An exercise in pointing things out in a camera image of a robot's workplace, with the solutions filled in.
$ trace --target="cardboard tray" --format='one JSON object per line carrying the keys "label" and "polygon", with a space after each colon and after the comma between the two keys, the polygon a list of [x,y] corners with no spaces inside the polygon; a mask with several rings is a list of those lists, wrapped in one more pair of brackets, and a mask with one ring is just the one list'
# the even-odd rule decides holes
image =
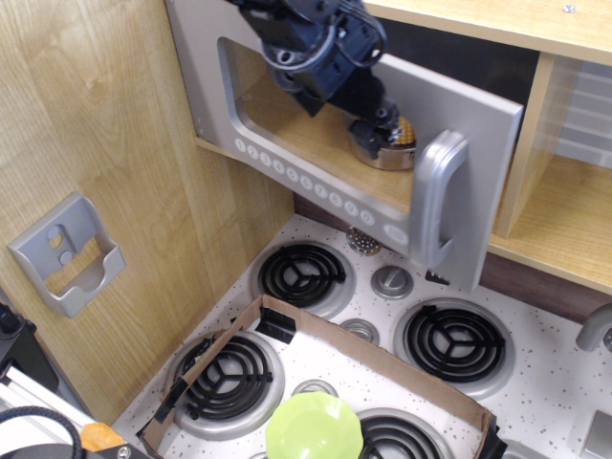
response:
{"label": "cardboard tray", "polygon": [[495,432],[495,417],[485,407],[442,380],[413,367],[381,347],[356,337],[341,327],[271,296],[259,296],[237,317],[228,330],[215,334],[209,349],[176,381],[164,396],[153,418],[138,432],[148,454],[157,452],[164,434],[174,420],[174,406],[228,341],[261,319],[256,331],[289,343],[296,331],[324,339],[342,354],[360,361],[375,372],[429,400],[446,412],[482,432],[474,459],[500,459],[506,449]]}

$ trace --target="gray wall holder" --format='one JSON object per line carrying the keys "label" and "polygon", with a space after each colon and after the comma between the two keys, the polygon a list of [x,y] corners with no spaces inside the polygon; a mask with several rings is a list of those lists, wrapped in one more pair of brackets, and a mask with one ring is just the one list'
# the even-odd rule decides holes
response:
{"label": "gray wall holder", "polygon": [[[96,238],[100,256],[59,295],[52,293],[45,279],[61,271],[92,238]],[[78,193],[72,193],[11,241],[9,250],[44,303],[70,318],[125,268],[120,247],[109,237],[98,211]]]}

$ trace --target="microwave door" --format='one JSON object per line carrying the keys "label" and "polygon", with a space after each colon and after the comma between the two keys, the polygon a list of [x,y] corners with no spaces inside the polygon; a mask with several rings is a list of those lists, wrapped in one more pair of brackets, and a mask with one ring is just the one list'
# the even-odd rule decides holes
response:
{"label": "microwave door", "polygon": [[379,171],[347,151],[339,110],[311,119],[274,85],[236,7],[181,0],[167,9],[199,137],[415,266],[477,286],[520,105],[385,55],[373,72],[414,128],[416,164]]}

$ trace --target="orange object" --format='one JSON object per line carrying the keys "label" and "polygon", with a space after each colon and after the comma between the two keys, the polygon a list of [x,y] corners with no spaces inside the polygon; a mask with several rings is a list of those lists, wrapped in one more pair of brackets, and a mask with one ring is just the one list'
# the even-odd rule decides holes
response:
{"label": "orange object", "polygon": [[402,127],[402,135],[396,140],[396,145],[410,145],[414,143],[414,129],[412,128],[412,124],[404,117],[400,117],[399,119],[400,126]]}
{"label": "orange object", "polygon": [[80,443],[84,449],[96,452],[124,445],[125,440],[106,424],[93,423],[83,427],[80,433]]}

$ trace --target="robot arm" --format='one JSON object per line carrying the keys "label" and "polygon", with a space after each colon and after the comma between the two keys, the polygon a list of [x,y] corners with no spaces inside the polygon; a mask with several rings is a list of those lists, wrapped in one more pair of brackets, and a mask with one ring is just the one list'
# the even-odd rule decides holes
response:
{"label": "robot arm", "polygon": [[226,0],[262,41],[276,83],[313,117],[329,102],[354,121],[349,128],[372,159],[401,135],[396,103],[372,67],[386,36],[361,0]]}

